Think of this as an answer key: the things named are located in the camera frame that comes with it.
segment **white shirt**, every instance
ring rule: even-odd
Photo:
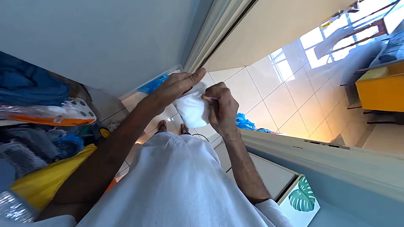
[[[78,227],[292,226],[273,200],[252,205],[207,141],[161,132],[138,155]]]

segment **black cable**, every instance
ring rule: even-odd
[[[208,138],[206,138],[206,137],[205,137],[204,135],[202,135],[202,134],[195,133],[195,134],[193,134],[192,136],[194,136],[194,135],[203,136],[203,137],[209,142]]]

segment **green leaf print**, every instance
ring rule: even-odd
[[[316,197],[305,176],[302,176],[299,180],[299,189],[290,193],[289,202],[291,206],[298,211],[309,212],[314,210]]]

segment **yellow bag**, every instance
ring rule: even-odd
[[[38,211],[53,199],[65,180],[95,151],[90,144],[74,157],[59,160],[14,182],[10,189]]]

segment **light blue wall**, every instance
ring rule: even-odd
[[[119,97],[184,65],[212,2],[0,1],[0,51]]]
[[[404,226],[404,203],[402,202],[272,156],[268,154],[270,150],[267,151],[268,153],[249,147],[247,150],[281,166],[304,174],[316,197],[371,226]]]
[[[321,199],[318,203],[321,208],[309,227],[373,227]]]

